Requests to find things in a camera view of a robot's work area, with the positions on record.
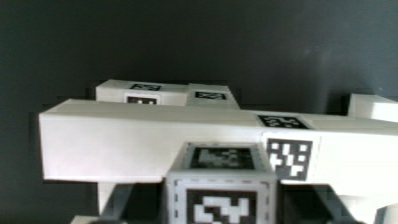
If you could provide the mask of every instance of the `gray wall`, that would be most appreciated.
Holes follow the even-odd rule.
[[[394,0],[0,1],[0,223],[94,214],[40,179],[37,112],[106,79],[229,85],[248,109],[339,114],[398,97]]]

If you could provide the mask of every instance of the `white box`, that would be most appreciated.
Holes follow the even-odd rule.
[[[257,144],[186,144],[166,175],[168,223],[273,224],[275,188]]]
[[[95,100],[182,106],[186,103],[186,86],[108,80],[95,87]]]
[[[181,144],[259,142],[250,113],[69,100],[39,115],[44,179],[161,182]]]

